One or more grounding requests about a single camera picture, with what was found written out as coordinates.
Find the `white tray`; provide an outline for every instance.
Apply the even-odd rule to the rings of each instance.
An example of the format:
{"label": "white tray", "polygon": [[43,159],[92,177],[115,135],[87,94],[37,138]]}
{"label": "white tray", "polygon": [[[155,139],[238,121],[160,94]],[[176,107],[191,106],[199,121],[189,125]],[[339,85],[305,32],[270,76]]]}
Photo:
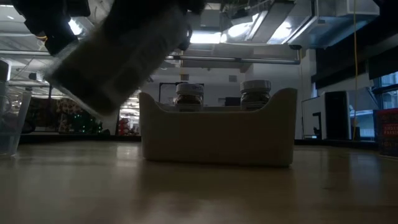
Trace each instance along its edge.
{"label": "white tray", "polygon": [[147,93],[140,93],[139,103],[142,154],[148,160],[247,166],[292,163],[296,89],[278,91],[265,107],[253,112],[166,111]]}

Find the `window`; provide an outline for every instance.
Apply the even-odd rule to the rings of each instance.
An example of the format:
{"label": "window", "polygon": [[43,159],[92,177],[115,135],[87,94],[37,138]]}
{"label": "window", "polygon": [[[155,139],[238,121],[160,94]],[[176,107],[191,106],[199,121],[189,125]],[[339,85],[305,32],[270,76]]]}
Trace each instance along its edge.
{"label": "window", "polygon": [[118,122],[119,136],[139,136],[139,99],[136,91],[121,107]]}
{"label": "window", "polygon": [[[354,123],[354,111],[350,113],[351,124]],[[356,126],[359,127],[361,139],[374,138],[373,110],[356,112]]]}
{"label": "window", "polygon": [[381,79],[381,87],[387,87],[398,84],[398,72],[389,75],[384,75]]}
{"label": "window", "polygon": [[382,94],[382,108],[398,108],[398,91],[389,91]]}

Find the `yellow cable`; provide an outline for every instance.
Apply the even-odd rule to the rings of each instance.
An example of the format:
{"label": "yellow cable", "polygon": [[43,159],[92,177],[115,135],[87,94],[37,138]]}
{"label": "yellow cable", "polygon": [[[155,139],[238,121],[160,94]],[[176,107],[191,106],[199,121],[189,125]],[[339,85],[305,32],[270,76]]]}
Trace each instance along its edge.
{"label": "yellow cable", "polygon": [[354,60],[355,60],[355,103],[354,103],[354,136],[356,135],[356,109],[358,107],[358,53],[356,41],[356,0],[354,0]]}

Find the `blurry object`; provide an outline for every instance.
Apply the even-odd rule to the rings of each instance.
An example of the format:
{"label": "blurry object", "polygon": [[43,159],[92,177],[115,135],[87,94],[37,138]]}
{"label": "blurry object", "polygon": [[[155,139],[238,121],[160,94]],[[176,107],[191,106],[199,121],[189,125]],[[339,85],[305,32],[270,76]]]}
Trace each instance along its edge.
{"label": "blurry object", "polygon": [[87,0],[31,1],[11,0],[15,9],[25,17],[25,25],[37,37],[46,36],[45,46],[51,55],[77,42],[78,25],[71,19],[89,16]]}
{"label": "blurry object", "polygon": [[[189,40],[187,11],[199,14],[204,7],[204,1],[115,0],[101,27],[76,49],[65,49],[45,79],[90,113],[111,116]],[[132,14],[132,8],[141,13]]]}
{"label": "blurry object", "polygon": [[6,83],[2,82],[0,91],[0,156],[13,156],[17,151],[31,94],[11,93]]}

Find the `black speaker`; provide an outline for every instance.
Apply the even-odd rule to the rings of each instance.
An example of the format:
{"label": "black speaker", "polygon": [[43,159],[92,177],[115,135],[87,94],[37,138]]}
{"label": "black speaker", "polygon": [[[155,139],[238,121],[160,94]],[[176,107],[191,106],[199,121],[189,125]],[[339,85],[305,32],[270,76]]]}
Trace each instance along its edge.
{"label": "black speaker", "polygon": [[326,138],[349,140],[349,108],[347,92],[325,93]]}

